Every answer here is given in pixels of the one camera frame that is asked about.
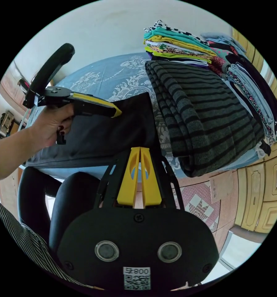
bed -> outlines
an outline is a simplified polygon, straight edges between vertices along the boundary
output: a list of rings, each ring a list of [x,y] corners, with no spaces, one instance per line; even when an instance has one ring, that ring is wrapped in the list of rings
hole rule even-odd
[[[92,63],[65,77],[57,85],[74,92],[93,94],[110,102],[148,92],[152,101],[155,124],[158,131],[162,154],[167,158],[177,178],[186,175],[180,168],[177,158],[171,151],[168,130],[158,109],[155,93],[145,71],[145,62],[150,60],[147,53],[126,54]],[[36,120],[43,107],[34,107],[27,127]],[[40,168],[39,170],[55,178],[65,179],[69,175],[82,171],[101,178],[106,166],[81,168]]]

sticker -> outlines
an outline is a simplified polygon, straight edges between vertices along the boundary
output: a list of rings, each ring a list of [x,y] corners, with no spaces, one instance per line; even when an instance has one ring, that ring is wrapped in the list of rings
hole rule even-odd
[[[123,267],[125,290],[151,290],[150,267]]]

gray striped fabric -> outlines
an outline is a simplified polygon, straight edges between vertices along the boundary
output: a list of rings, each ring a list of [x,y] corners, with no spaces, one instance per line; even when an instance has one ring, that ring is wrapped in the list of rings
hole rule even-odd
[[[46,242],[28,226],[19,223],[1,203],[0,218],[15,243],[36,265],[62,280],[73,283],[74,285],[93,288],[92,286],[84,285],[75,281],[63,270],[61,270],[49,254]]]
[[[148,61],[145,69],[187,176],[222,168],[264,138],[261,124],[212,71],[171,61]]]

hand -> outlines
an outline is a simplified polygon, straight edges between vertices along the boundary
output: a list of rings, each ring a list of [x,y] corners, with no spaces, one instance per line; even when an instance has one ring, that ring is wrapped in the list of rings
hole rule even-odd
[[[39,150],[56,143],[59,127],[61,134],[69,133],[73,114],[72,104],[55,109],[46,106],[43,109],[30,127],[30,132]]]

wooden wardrobe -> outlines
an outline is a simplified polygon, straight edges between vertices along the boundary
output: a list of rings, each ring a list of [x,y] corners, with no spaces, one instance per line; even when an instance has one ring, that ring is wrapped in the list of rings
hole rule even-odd
[[[233,38],[247,50],[247,57],[260,72],[263,57],[238,31]],[[271,83],[277,98],[277,79]],[[239,182],[238,208],[235,224],[260,233],[269,233],[277,220],[277,143],[271,147],[270,156],[237,170]]]

